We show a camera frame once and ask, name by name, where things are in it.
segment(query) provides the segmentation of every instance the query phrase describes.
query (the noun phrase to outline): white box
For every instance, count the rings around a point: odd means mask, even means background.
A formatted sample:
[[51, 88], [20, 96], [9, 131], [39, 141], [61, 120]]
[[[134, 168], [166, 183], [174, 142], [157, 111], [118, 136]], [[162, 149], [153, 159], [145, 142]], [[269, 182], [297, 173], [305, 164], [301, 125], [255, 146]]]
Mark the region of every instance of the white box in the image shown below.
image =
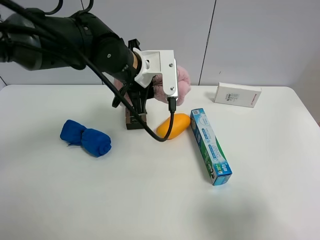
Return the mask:
[[262, 89], [258, 86], [245, 86], [219, 82], [214, 102], [218, 104], [254, 108], [261, 92]]

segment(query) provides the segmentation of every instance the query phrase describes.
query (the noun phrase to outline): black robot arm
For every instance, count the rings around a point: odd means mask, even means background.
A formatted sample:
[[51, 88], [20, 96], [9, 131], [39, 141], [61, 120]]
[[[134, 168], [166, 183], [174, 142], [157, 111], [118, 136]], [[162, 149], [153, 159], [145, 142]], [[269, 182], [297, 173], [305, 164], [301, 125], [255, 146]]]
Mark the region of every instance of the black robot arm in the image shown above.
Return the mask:
[[[88, 13], [93, 0], [87, 9], [70, 17], [48, 16], [59, 11], [62, 2], [59, 0], [53, 11], [43, 12], [38, 8], [25, 9], [12, 0], [0, 0], [0, 4], [16, 12], [0, 23], [0, 62], [16, 62], [30, 71], [68, 66], [82, 70], [88, 66], [114, 93], [114, 107], [122, 102], [141, 128], [157, 141], [166, 141], [173, 127], [178, 97], [173, 51], [141, 52], [136, 39], [129, 41], [127, 47], [122, 38]], [[123, 83], [120, 92], [102, 72]], [[164, 138], [157, 136], [141, 117], [146, 113], [146, 100], [153, 97], [149, 90], [155, 74], [162, 74], [167, 80], [163, 81], [163, 90], [168, 96], [171, 117]], [[124, 98], [126, 92], [133, 106]]]
[[[108, 73], [123, 83], [131, 82], [139, 73], [141, 61], [126, 46], [124, 40], [95, 15], [83, 12], [71, 17], [53, 17], [46, 16], [37, 8], [27, 10], [47, 26], [61, 32], [101, 72]], [[21, 34], [21, 31], [10, 31], [10, 26], [11, 29], [14, 29], [12, 26], [17, 26], [33, 28], [35, 32], [42, 31], [21, 15], [12, 14], [2, 26], [4, 36], [0, 61], [16, 62], [30, 71], [69, 67], [79, 62], [72, 51], [56, 41], [43, 36]]]

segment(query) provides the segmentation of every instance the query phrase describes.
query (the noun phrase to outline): white wall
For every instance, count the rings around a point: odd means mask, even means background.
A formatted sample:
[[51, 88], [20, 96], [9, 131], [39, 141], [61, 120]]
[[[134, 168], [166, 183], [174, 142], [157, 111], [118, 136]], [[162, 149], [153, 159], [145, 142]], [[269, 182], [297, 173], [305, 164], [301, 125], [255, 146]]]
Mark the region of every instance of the white wall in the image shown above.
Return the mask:
[[319, 0], [217, 0], [200, 84], [290, 86], [319, 46]]
[[290, 85], [314, 119], [320, 123], [320, 49], [314, 53], [299, 81]]
[[[15, 0], [24, 7], [49, 11], [58, 0]], [[86, 7], [88, 0], [83, 0]], [[97, 15], [127, 43], [137, 38], [142, 50], [173, 49], [177, 63], [185, 67], [193, 84], [198, 84], [214, 6], [213, 0], [95, 0]], [[65, 0], [58, 16], [81, 9], [81, 0]], [[9, 11], [1, 7], [6, 18]], [[90, 69], [60, 68], [26, 71], [14, 63], [0, 64], [0, 76], [8, 84], [101, 84]]]

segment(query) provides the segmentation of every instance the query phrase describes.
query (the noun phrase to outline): blue towel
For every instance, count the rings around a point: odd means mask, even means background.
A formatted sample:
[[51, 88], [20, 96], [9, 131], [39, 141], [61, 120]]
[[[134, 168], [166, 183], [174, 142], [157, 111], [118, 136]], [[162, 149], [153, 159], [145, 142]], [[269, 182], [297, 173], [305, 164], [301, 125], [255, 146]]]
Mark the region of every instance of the blue towel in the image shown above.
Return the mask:
[[111, 139], [107, 134], [92, 128], [86, 128], [72, 120], [65, 122], [60, 138], [70, 143], [69, 145], [83, 146], [97, 158], [105, 155], [111, 149]]

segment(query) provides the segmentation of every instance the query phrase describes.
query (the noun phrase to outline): toothpaste box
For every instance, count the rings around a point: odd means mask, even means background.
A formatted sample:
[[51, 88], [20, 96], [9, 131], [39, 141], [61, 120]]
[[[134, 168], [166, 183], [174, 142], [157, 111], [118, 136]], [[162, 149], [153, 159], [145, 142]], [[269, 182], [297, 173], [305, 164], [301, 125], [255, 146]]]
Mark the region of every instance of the toothpaste box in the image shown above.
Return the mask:
[[191, 127], [214, 186], [225, 184], [232, 171], [203, 108], [190, 114]]

